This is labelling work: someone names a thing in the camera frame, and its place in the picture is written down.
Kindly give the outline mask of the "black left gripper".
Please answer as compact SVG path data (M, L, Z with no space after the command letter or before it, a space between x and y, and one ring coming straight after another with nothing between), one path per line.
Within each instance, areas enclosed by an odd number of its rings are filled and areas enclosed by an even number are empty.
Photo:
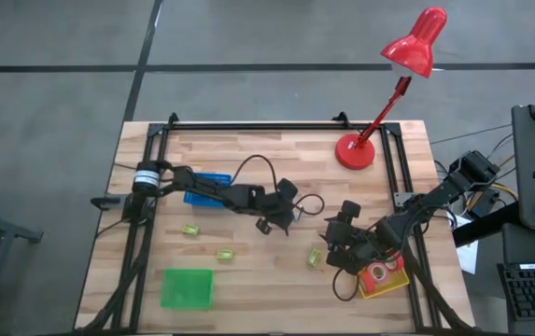
M255 203L259 209L259 219L256 228L262 234L269 234L272 231L270 223L279 225L284 233L289 236L289 227L293 223L294 202L285 198L279 193L257 193Z

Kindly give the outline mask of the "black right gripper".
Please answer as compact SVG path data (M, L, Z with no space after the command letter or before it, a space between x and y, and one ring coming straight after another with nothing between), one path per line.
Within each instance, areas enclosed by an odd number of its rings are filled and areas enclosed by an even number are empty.
M326 218L326 233L340 233L342 250L331 250L326 262L351 275L357 274L357 266L366 266L375 261L384 261L386 252L377 243L375 234L358 227L343 223L338 217Z

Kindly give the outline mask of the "red candy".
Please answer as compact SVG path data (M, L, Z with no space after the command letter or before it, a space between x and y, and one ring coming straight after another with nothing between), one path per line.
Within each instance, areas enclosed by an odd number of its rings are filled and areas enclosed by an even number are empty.
M383 262L374 262L365 267L359 273L361 289L365 294L372 294L376 291L376 286L384 283L388 278L388 267Z

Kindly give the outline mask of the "yellow plastic tray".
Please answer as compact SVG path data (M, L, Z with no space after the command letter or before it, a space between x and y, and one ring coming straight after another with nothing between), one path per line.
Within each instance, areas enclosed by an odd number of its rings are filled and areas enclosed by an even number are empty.
M385 293L388 293L389 291L398 289L400 287L405 287L410 283L410 280L408 279L406 271L403 269L400 272L397 273L391 273L388 271L388 278L387 281L384 283L380 283L376 286L376 291L372 294L365 294L360 285L359 281L359 292L363 299L369 299L373 298Z

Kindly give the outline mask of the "blue plastic basket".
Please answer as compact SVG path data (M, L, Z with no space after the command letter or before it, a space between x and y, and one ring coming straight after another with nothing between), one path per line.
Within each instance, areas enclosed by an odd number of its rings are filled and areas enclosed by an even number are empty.
M230 185L232 181L231 175L224 174L215 174L215 173L196 173L196 176L205 177L214 181L219 182L223 185ZM183 197L183 203L187 203L191 206L196 207L212 207L212 208L223 208L224 205L220 201L210 199L208 197L186 191Z

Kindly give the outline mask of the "red desk lamp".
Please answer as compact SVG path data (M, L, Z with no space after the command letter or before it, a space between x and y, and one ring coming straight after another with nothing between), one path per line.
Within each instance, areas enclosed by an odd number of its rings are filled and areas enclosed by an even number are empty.
M387 104L365 130L343 135L337 141L334 153L345 168L362 170L373 163L375 149L371 136L407 92L413 76L429 78L433 68L432 46L447 20L448 15L442 7L427 7L407 35L395 39L381 50L380 54L396 66L399 80Z

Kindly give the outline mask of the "green plastic basket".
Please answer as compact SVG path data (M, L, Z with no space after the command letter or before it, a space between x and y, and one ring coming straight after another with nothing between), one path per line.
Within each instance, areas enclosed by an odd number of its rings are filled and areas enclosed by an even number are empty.
M173 310L208 310L213 303L214 271L166 269L162 274L160 306Z

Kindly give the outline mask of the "white paper sheet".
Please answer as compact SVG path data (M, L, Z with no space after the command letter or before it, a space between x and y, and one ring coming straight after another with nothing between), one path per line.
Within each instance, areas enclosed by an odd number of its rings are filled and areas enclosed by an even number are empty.
M463 272L476 274L478 241L457 248L458 261Z

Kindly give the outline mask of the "black table clamp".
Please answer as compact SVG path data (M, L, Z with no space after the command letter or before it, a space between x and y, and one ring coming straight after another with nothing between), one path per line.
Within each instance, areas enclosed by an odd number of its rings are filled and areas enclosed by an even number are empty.
M121 209L123 207L123 197L121 195L106 194L102 197L91 198L90 203L101 211Z

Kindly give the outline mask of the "black aluminium table frame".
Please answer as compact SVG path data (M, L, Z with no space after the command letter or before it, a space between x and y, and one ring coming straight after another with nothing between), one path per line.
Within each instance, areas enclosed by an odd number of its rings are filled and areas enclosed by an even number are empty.
M166 137L166 158L195 170L234 175L239 182L269 185L273 177L291 180L310 214L280 229L260 233L255 219L217 208L183 203L181 193L160 200L151 234L142 298L128 297L126 314L138 312L141 333L377 333L411 331L413 306L425 326L442 324L418 282L371 299L351 297L353 282L334 268L306 264L313 248L323 249L326 218L344 200L361 206L357 221L372 225L393 209L399 190L428 192L438 183L425 125L394 121L374 138L374 164L351 171L334 156L345 128L336 121L179 122ZM197 236L184 225L200 229ZM234 252L231 260L217 251ZM166 269L214 271L208 310L160 306Z

